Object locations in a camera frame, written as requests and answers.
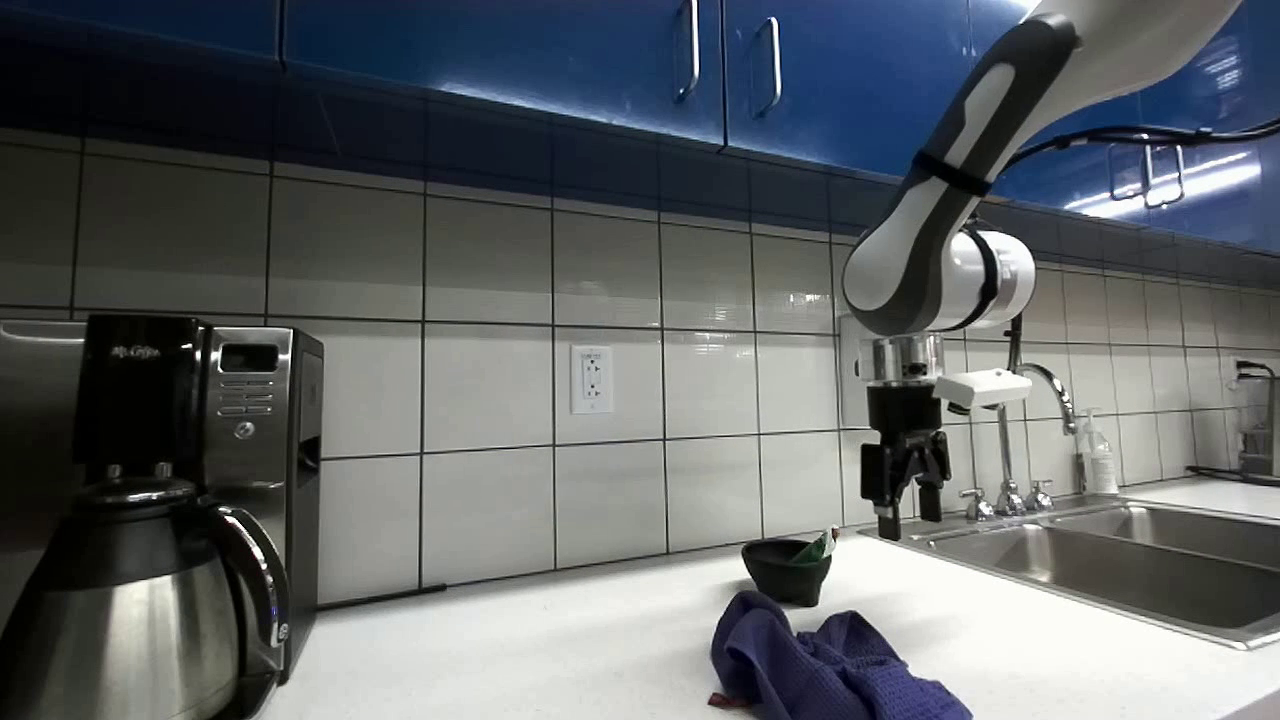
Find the white tile backsplash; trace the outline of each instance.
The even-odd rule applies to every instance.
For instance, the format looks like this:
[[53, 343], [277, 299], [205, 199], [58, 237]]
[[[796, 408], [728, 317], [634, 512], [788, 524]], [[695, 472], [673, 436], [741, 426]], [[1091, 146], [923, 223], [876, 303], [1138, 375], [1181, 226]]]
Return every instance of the white tile backsplash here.
[[673, 553], [760, 534], [754, 436], [669, 442]]
[[556, 323], [658, 326], [654, 218], [556, 217]]
[[269, 174], [83, 154], [80, 309], [265, 310]]
[[72, 303], [80, 154], [0, 142], [0, 303]]
[[422, 456], [422, 584], [552, 568], [552, 446]]
[[422, 446], [552, 442], [552, 330], [427, 323]]
[[427, 199], [427, 321], [552, 321], [552, 217]]
[[320, 603], [419, 587], [419, 461], [325, 461]]
[[662, 446], [556, 446], [556, 565], [654, 557], [662, 541]]
[[269, 310], [419, 321], [422, 232], [422, 194], [277, 179]]
[[[0, 133], [0, 309], [325, 339], [327, 603], [873, 526], [873, 351], [830, 330], [838, 262], [809, 226]], [[1230, 359], [1275, 359], [1275, 309], [1267, 289], [1047, 262], [1023, 359], [1097, 410], [1126, 482], [1228, 469]], [[610, 410], [568, 408], [572, 343], [610, 346]], [[948, 339], [948, 368], [1004, 359], [999, 326]], [[1014, 482], [1071, 493], [1055, 400], [1034, 387], [1012, 418]], [[988, 410], [948, 415], [948, 441], [954, 512], [973, 479], [994, 493], [999, 442]]]

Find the black bowl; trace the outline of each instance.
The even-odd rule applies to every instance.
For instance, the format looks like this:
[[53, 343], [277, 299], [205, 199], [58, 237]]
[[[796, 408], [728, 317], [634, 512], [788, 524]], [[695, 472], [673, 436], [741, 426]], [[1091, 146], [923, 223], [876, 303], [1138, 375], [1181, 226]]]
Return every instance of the black bowl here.
[[809, 541], [753, 541], [742, 542], [742, 565], [754, 579], [754, 587], [776, 603], [799, 603], [811, 609], [825, 593], [830, 557], [811, 565], [791, 565]]

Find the stainless steel sink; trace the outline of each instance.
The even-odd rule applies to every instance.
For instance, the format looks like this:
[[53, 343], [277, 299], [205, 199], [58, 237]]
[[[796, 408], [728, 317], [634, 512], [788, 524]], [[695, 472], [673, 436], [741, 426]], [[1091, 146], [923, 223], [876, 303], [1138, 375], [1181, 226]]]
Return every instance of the stainless steel sink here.
[[[1212, 516], [1150, 509], [999, 520], [912, 534], [908, 542], [969, 568], [1028, 579], [1075, 599], [1136, 613], [1181, 633], [1194, 633], [1230, 647], [1258, 647], [1280, 638], [1280, 561], [1267, 557], [1248, 526], [1214, 534]], [[1230, 549], [1255, 561], [1207, 557], [1204, 549]]]

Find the dish towel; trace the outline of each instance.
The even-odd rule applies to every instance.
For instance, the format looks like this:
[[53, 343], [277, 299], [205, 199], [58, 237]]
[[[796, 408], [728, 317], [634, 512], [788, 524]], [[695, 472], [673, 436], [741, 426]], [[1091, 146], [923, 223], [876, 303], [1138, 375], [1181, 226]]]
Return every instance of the dish towel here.
[[943, 684], [912, 677], [856, 613], [791, 634], [770, 599], [741, 593], [714, 625], [711, 664], [718, 703], [753, 703], [766, 720], [969, 720]]

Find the white countertop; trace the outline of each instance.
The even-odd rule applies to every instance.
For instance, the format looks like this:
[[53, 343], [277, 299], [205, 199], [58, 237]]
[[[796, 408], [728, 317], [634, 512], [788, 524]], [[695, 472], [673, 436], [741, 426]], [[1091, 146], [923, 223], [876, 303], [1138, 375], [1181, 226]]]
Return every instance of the white countertop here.
[[[1280, 520], [1275, 488], [1248, 488], [1242, 509], [1225, 509], [1242, 482], [1204, 488], [1198, 505]], [[753, 584], [723, 549], [320, 613], [265, 715], [734, 715], [703, 700], [718, 687], [709, 638], [741, 587]], [[873, 534], [838, 541], [825, 603], [788, 615], [816, 629], [845, 609], [994, 720], [1204, 720], [1280, 687], [1280, 644], [1235, 653]]]

